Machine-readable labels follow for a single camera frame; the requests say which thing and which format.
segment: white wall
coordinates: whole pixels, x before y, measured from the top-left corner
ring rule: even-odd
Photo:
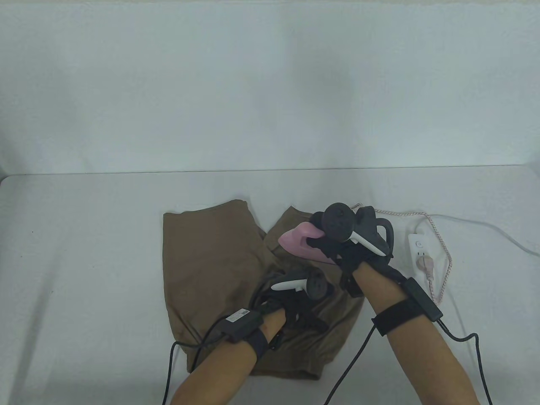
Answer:
[[[6,173],[521,164],[540,5],[0,5]]]

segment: hand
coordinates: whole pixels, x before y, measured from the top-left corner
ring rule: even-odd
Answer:
[[[317,228],[322,229],[322,215],[322,212],[314,213],[309,222]],[[388,265],[392,258],[391,255],[379,256],[360,243],[355,244],[350,240],[337,242],[327,236],[317,239],[307,238],[306,242],[309,246],[320,249],[326,257],[332,259],[339,266],[343,271],[340,287],[348,291],[352,297],[363,296],[363,292],[352,277],[352,273],[364,262],[370,264],[376,271],[394,281],[401,281],[403,279],[400,272]]]

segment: wrist strap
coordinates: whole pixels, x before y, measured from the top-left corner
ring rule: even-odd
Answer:
[[[255,351],[257,361],[259,361],[268,350],[268,341],[266,340],[266,336],[259,328],[247,335],[244,340],[248,342]]]
[[[424,311],[420,305],[418,305],[413,298],[409,297],[406,300],[398,302],[397,304],[385,309],[383,312],[373,318],[372,321],[381,336],[384,336],[397,328],[399,325],[402,325],[405,322],[422,315],[423,313]]]

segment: forearm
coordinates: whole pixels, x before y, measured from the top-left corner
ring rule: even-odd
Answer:
[[[260,327],[270,342],[285,323],[283,309],[265,316]],[[247,342],[221,343],[178,387],[171,405],[223,405],[240,389],[257,362]]]
[[[363,263],[353,273],[375,313],[407,298],[393,281]],[[478,404],[473,386],[435,326],[419,316],[388,333],[401,368],[424,405]]]

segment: power strip switch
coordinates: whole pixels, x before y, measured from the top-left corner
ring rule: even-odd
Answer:
[[[426,273],[425,265],[422,265],[423,257],[429,258],[433,263],[431,254],[429,253],[428,247],[428,238],[426,235],[419,233],[410,233],[409,234],[409,248],[410,248],[410,258],[413,263],[414,271],[420,272],[422,274]]]

